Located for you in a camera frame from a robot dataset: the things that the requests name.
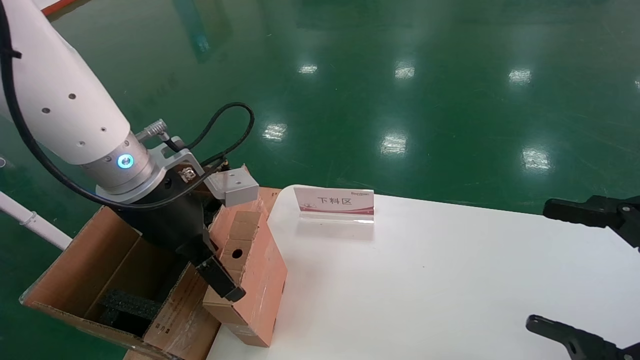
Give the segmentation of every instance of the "white pipe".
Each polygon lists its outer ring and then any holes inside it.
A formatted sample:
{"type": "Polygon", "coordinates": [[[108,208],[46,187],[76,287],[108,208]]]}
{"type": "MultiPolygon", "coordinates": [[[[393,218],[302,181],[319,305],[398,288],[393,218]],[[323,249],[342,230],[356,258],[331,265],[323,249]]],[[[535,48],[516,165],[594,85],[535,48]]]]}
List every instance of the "white pipe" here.
{"type": "Polygon", "coordinates": [[[30,211],[7,194],[0,192],[0,210],[16,219],[20,225],[40,235],[61,250],[64,250],[71,243],[71,238],[60,229],[44,220],[35,211],[30,211]]]}

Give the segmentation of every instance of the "black robotic claw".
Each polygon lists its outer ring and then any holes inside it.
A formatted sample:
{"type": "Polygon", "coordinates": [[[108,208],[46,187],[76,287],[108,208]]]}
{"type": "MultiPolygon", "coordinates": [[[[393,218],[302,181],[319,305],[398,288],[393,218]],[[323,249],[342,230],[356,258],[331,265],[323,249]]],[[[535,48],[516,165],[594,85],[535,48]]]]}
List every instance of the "black robotic claw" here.
{"type": "Polygon", "coordinates": [[[542,316],[529,316],[526,327],[534,334],[564,345],[572,360],[632,360],[630,355],[618,349],[614,343],[542,316]]]}
{"type": "Polygon", "coordinates": [[[594,195],[586,202],[549,199],[542,215],[593,227],[610,227],[629,245],[640,247],[640,197],[615,199],[594,195]]]}

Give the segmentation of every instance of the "cable connector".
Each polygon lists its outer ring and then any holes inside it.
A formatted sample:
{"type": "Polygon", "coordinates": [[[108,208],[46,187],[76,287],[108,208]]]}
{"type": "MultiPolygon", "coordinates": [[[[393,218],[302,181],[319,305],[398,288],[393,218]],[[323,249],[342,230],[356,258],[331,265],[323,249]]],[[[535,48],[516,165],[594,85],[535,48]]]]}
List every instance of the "cable connector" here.
{"type": "Polygon", "coordinates": [[[144,128],[144,130],[140,131],[136,134],[136,139],[139,142],[144,142],[151,139],[154,136],[159,136],[160,140],[166,141],[169,139],[169,135],[166,133],[167,125],[163,119],[158,119],[158,121],[154,121],[151,125],[144,128]]]}

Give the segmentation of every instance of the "orange cardboard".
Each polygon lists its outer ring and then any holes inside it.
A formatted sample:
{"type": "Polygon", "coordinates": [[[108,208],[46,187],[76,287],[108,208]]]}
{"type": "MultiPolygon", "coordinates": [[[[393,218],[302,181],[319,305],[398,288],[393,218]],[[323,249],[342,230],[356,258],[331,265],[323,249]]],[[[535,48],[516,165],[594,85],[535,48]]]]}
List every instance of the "orange cardboard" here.
{"type": "Polygon", "coordinates": [[[287,267],[267,225],[264,201],[256,201],[262,202],[261,211],[235,211],[220,256],[222,265],[240,283],[246,295],[231,303],[208,288],[203,305],[244,343],[268,347],[287,267]]]}

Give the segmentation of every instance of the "black cable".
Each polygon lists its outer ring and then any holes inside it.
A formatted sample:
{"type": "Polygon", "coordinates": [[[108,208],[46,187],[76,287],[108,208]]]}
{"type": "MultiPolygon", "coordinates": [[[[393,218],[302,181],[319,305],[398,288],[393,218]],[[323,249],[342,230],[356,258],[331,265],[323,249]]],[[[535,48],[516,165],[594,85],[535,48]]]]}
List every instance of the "black cable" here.
{"type": "Polygon", "coordinates": [[[13,59],[20,58],[21,56],[22,55],[20,53],[13,50],[11,33],[9,29],[9,20],[4,10],[4,4],[2,3],[2,1],[0,1],[0,72],[3,83],[4,96],[9,107],[11,118],[13,119],[15,127],[18,129],[18,133],[20,134],[22,141],[27,146],[29,151],[31,151],[36,160],[38,160],[38,162],[40,162],[40,164],[42,164],[42,166],[53,177],[55,177],[56,180],[61,182],[76,194],[84,197],[85,199],[118,210],[153,210],[162,208],[163,206],[171,203],[179,197],[182,197],[183,195],[193,191],[198,185],[202,184],[207,179],[207,177],[215,173],[216,168],[224,162],[224,159],[220,158],[219,164],[212,166],[209,170],[202,174],[199,180],[195,181],[185,190],[174,195],[173,197],[162,201],[153,202],[151,204],[121,204],[119,202],[99,197],[98,195],[95,195],[94,193],[81,188],[71,179],[69,179],[63,172],[61,172],[60,169],[58,169],[56,165],[53,164],[53,162],[51,162],[51,160],[42,151],[36,140],[33,138],[33,135],[31,134],[26,121],[22,116],[20,105],[18,104],[17,94],[15,93],[15,83],[13,82],[13,59]]]}
{"type": "Polygon", "coordinates": [[[222,115],[222,113],[227,111],[228,109],[235,108],[235,107],[244,108],[249,113],[249,124],[246,127],[246,131],[244,132],[244,135],[240,138],[240,140],[238,140],[234,145],[231,145],[231,147],[229,147],[227,150],[224,150],[223,152],[219,152],[218,154],[211,156],[211,158],[203,162],[206,162],[212,158],[215,158],[220,154],[228,154],[230,151],[233,151],[233,149],[238,147],[238,145],[240,145],[244,141],[244,139],[249,135],[249,132],[251,132],[251,129],[253,128],[253,123],[255,123],[255,115],[253,114],[253,110],[247,104],[236,101],[236,102],[230,102],[228,104],[225,104],[220,109],[218,109],[216,113],[213,114],[213,116],[209,120],[209,123],[207,123],[207,126],[205,126],[202,132],[200,133],[200,135],[198,135],[196,140],[193,140],[190,144],[186,145],[185,148],[191,150],[194,147],[196,147],[202,141],[202,139],[204,139],[204,137],[207,135],[209,130],[211,130],[211,127],[213,126],[213,124],[216,123],[220,115],[222,115]]]}
{"type": "Polygon", "coordinates": [[[165,140],[163,141],[163,143],[165,143],[167,146],[169,146],[169,149],[173,150],[174,152],[179,152],[180,150],[182,150],[175,142],[173,142],[173,140],[169,139],[169,140],[165,140]]]}

